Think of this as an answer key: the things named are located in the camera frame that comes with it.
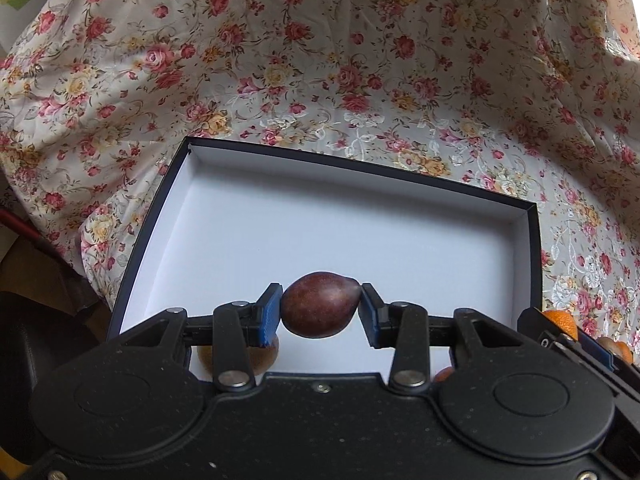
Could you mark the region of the dark purple plum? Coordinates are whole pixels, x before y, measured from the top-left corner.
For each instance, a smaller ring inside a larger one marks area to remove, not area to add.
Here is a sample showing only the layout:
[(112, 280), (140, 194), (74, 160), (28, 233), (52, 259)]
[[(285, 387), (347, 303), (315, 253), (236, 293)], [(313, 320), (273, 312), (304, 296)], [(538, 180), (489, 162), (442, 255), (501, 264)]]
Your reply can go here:
[(280, 301), (284, 326), (293, 334), (319, 339), (337, 335), (350, 323), (360, 303), (354, 278), (319, 271), (292, 283)]

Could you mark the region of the red rod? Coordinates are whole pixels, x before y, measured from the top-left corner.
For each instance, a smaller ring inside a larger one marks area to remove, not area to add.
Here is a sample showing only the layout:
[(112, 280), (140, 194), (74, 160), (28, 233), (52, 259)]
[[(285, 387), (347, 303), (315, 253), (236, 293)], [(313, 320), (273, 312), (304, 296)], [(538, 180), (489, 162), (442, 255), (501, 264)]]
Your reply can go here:
[(23, 220), (8, 208), (0, 207), (0, 223), (18, 236), (24, 236), (33, 243), (41, 243), (41, 233), (27, 220)]

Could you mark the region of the small orange mandarin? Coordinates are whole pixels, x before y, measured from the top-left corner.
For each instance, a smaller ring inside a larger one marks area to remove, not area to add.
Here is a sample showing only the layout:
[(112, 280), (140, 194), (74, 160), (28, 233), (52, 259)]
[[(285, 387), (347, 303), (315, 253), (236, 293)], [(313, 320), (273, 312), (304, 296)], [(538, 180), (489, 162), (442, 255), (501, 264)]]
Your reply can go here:
[(564, 334), (567, 334), (574, 341), (578, 341), (578, 327), (570, 312), (567, 310), (545, 310), (542, 315), (548, 318), (555, 326), (558, 326)]

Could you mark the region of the brown kiwi fruit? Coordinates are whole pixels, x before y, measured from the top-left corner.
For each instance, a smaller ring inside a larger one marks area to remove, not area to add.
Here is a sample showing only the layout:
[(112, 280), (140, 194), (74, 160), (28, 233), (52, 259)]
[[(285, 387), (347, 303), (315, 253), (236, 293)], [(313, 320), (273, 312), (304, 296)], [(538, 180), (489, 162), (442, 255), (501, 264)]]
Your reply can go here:
[[(248, 357), (250, 358), (250, 366), (252, 367), (255, 375), (264, 374), (273, 366), (279, 354), (279, 346), (279, 337), (274, 336), (272, 343), (268, 347), (247, 348)], [(206, 369), (206, 372), (209, 375), (213, 374), (213, 347), (199, 346), (196, 350), (198, 350), (198, 359)]]

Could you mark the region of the floral tablecloth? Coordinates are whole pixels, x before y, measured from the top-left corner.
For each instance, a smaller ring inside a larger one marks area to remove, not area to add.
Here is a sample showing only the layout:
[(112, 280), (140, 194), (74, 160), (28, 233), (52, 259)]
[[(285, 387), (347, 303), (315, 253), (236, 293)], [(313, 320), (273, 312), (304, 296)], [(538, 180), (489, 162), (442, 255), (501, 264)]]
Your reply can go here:
[(46, 0), (2, 55), (2, 204), (107, 301), (187, 136), (530, 200), (544, 308), (638, 347), (632, 0)]

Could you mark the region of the orange mandarin at edge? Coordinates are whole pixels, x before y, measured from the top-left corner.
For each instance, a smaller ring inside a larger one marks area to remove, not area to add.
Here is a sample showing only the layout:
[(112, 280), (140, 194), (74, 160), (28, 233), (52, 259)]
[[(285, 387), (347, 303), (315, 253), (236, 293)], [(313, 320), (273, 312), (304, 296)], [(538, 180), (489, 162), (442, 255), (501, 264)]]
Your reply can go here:
[(634, 355), (623, 341), (615, 341), (612, 338), (601, 336), (597, 339), (597, 343), (625, 363), (632, 364), (634, 362)]

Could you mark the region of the black box with white interior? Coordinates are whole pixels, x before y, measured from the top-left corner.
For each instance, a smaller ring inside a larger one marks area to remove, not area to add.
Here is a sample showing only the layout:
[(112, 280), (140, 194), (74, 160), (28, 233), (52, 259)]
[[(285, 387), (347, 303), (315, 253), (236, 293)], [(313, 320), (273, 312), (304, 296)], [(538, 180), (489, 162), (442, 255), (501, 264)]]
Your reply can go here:
[(285, 148), (189, 139), (157, 190), (112, 335), (168, 308), (208, 315), (330, 271), (388, 301), (514, 326), (541, 305), (538, 211), (474, 186)]

